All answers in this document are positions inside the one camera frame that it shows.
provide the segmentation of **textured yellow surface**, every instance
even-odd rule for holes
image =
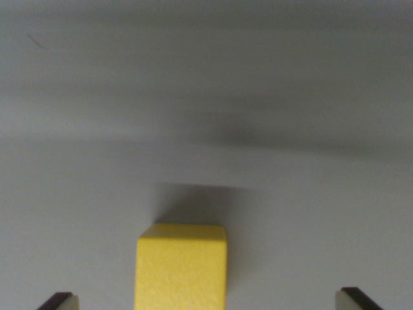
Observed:
[[[134,310],[224,310],[224,228],[154,224],[137,242]]]

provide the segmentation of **gray surface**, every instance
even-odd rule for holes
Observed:
[[[413,304],[411,6],[139,3],[0,3],[0,307],[131,309],[160,218],[225,225],[229,310]]]
[[[116,161],[111,144],[1,142],[3,309],[30,309],[64,290],[80,296],[82,309],[131,309],[137,237],[190,190],[159,185],[171,176],[181,184],[235,187],[223,217],[228,309],[333,309],[337,287],[354,284],[385,309],[412,304],[410,164],[302,153],[287,156],[286,165],[273,152],[273,178],[247,191],[236,181],[242,185],[248,173],[218,164],[190,174],[181,173],[185,164],[167,165],[131,179],[123,165],[130,172],[152,164]],[[208,156],[198,154],[177,156],[204,167]],[[250,158],[248,149],[237,154]],[[159,156],[168,163],[168,152]],[[221,193],[228,201],[228,190]]]

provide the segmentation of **foam block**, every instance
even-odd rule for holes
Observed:
[[[154,224],[137,242],[134,310],[224,310],[224,228]]]

